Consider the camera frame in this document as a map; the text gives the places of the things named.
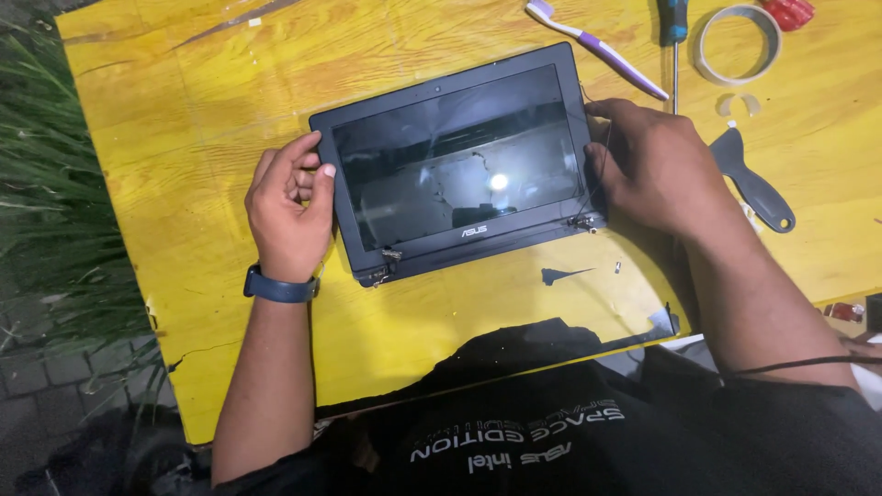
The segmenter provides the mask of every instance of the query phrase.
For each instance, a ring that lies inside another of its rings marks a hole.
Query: green plant
[[[8,30],[0,37],[0,278],[19,290],[0,301],[0,314],[46,304],[52,327],[32,343],[43,356],[150,334],[57,30],[44,20],[0,22]],[[18,330],[2,331],[0,359],[14,357],[7,344]],[[154,400],[168,378],[155,339],[123,367],[153,368]]]

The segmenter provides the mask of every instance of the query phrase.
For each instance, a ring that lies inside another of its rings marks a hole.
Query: asus intel logo
[[[487,232],[487,226],[466,229],[466,230],[462,231],[462,236],[460,236],[460,237],[472,236],[473,234],[478,234],[480,232]]]

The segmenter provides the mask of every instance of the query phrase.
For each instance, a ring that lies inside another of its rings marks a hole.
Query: purple toothbrush
[[[551,20],[551,14],[554,13],[554,7],[548,3],[543,2],[542,0],[530,0],[529,4],[527,4],[526,10],[528,14],[543,23],[545,26],[560,31],[561,33],[569,34],[578,40],[580,45],[597,55],[603,60],[603,62],[606,62],[610,67],[615,69],[623,78],[628,79],[628,81],[634,86],[661,101],[666,101],[669,98],[664,90],[641,74],[640,71],[638,71],[633,65],[629,64],[624,57],[618,55],[610,45],[598,40],[597,37],[592,34],[588,34],[575,27],[564,26],[563,24]]]

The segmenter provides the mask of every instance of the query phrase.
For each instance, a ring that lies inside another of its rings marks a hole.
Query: wood grain
[[[250,308],[243,275],[257,254],[243,195],[260,153],[308,131],[317,111],[566,39],[507,0],[300,0],[258,26],[230,25],[267,3],[103,0],[58,19],[163,356],[171,364],[191,352],[170,377],[194,444],[213,437]],[[823,303],[882,285],[882,226],[873,221],[882,218],[882,4],[813,3],[815,19],[785,34],[771,71],[737,90],[755,94],[762,112],[734,111],[748,165],[796,213],[793,232],[760,236],[806,295]],[[554,4],[554,19],[597,35],[669,87],[654,1]],[[726,129],[714,107],[730,91],[686,61],[700,21],[730,4],[692,6],[681,57],[680,110],[707,142]],[[756,41],[755,30],[720,28],[714,36],[730,42],[709,46],[713,60],[750,66],[757,50],[740,48]],[[584,49],[574,52],[592,98],[664,108]],[[463,342],[502,326],[562,317],[609,341],[648,330],[646,317],[664,302],[681,315],[692,305],[669,239],[616,212],[597,235],[377,290],[352,279],[339,240],[325,263],[312,307],[319,405],[411,384]],[[543,267],[595,270],[546,287]]]

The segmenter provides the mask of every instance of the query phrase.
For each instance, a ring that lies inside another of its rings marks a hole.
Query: man's right hand
[[[585,110],[612,121],[611,155],[602,143],[586,147],[612,205],[637,222],[694,242],[720,228],[750,228],[689,118],[617,98]]]

